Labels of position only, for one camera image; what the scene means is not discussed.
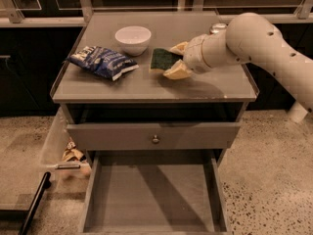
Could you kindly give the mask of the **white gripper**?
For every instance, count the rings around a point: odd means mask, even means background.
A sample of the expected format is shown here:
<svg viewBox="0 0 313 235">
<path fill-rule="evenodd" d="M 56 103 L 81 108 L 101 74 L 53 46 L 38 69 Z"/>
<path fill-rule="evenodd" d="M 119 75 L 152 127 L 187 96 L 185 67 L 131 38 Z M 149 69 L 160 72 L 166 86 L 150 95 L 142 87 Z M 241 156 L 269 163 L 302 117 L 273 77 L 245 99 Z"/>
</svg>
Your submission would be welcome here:
<svg viewBox="0 0 313 235">
<path fill-rule="evenodd" d="M 211 67 L 204 61 L 202 56 L 202 44 L 208 37 L 202 34 L 190 40 L 184 41 L 170 49 L 171 53 L 183 56 L 183 61 L 178 60 L 174 64 L 169 64 L 164 68 L 163 75 L 172 80 L 185 79 L 195 73 L 205 73 L 211 70 Z"/>
</svg>

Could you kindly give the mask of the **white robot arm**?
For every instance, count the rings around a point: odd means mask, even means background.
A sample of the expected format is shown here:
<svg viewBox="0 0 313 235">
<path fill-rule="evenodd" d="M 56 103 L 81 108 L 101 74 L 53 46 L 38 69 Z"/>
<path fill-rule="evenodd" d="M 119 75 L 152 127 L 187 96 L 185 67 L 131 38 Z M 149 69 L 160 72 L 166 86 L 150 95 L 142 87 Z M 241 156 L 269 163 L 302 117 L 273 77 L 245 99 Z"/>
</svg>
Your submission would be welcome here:
<svg viewBox="0 0 313 235">
<path fill-rule="evenodd" d="M 301 122 L 313 111 L 313 60 L 294 50 L 264 17 L 244 13 L 211 34 L 170 49 L 181 58 L 163 75 L 183 79 L 214 68 L 252 63 L 269 72 L 295 99 L 288 116 Z"/>
</svg>

